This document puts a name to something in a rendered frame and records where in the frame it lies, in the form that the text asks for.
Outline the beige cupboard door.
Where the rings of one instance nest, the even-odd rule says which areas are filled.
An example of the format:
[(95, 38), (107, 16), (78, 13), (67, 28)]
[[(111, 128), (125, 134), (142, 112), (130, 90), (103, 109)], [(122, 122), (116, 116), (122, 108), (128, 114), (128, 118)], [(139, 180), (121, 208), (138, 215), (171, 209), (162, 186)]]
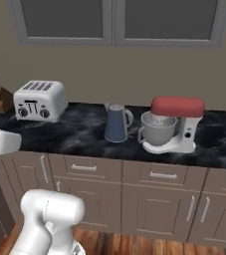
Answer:
[[(205, 206), (206, 197), (210, 205), (205, 221), (200, 218)], [(226, 195), (203, 192), (195, 213), (188, 241), (198, 245), (220, 246), (226, 248)]]
[[(45, 156), (49, 183), (44, 179), (40, 156)], [(22, 220), (20, 203), (22, 196), (30, 189), (54, 190), (52, 171), (48, 157), (44, 153), (16, 152), (0, 157), (0, 171), (3, 191), (16, 223)]]
[[(191, 196), (195, 205), (186, 221)], [(200, 193), (197, 191), (144, 187), (122, 187), (123, 234), (185, 242), (191, 228)]]
[(61, 181), (61, 192), (80, 197), (86, 206), (82, 228), (106, 233), (120, 233), (121, 185), (93, 180), (55, 177)]

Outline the grey framed window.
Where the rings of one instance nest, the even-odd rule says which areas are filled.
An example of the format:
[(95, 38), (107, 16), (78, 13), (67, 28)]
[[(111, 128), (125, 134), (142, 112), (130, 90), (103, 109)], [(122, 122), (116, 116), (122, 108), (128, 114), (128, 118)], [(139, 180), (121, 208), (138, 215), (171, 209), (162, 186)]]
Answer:
[(113, 0), (9, 0), (21, 42), (111, 45)]
[(226, 0), (114, 0), (114, 20), (117, 45), (217, 46)]

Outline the beige drawer front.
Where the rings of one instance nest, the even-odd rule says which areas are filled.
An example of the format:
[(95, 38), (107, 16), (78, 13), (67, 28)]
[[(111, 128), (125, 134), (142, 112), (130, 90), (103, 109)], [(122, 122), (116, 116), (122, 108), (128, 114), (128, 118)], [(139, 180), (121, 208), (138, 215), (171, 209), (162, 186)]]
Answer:
[(203, 191), (226, 194), (226, 169), (210, 168), (204, 182)]
[(127, 184), (200, 191), (207, 168), (141, 161), (123, 162), (122, 181)]
[(121, 161), (75, 155), (48, 155), (53, 175), (107, 182), (121, 182)]

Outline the red white stand mixer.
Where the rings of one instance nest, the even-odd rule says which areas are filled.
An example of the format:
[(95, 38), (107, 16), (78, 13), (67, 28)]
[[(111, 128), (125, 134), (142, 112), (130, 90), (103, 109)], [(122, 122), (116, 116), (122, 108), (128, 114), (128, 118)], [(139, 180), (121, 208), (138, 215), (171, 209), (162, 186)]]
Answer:
[(199, 98), (157, 96), (150, 110), (140, 117), (138, 142), (153, 154), (192, 153), (204, 110), (205, 104)]

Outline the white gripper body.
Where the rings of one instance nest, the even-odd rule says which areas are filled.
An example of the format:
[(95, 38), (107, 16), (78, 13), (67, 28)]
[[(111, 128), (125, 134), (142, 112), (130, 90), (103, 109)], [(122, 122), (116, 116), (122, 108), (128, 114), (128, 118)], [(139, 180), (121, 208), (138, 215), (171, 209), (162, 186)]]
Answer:
[(18, 133), (0, 129), (0, 155), (19, 150), (21, 142), (22, 137)]

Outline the white four-slot toaster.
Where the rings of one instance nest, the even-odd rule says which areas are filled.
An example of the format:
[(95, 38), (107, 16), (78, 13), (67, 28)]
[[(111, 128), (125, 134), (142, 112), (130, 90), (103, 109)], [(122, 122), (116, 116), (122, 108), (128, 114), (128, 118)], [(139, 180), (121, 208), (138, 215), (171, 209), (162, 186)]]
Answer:
[(29, 81), (14, 93), (13, 101), (18, 121), (56, 123), (68, 106), (58, 81)]

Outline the blue grey kettle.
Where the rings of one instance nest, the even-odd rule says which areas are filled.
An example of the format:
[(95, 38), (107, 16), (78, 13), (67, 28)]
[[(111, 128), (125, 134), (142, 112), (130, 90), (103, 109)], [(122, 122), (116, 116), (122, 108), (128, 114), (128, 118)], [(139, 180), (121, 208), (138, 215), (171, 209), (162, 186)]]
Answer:
[(105, 104), (107, 123), (104, 137), (107, 141), (120, 143), (128, 139), (128, 128), (132, 125), (133, 113), (123, 105)]

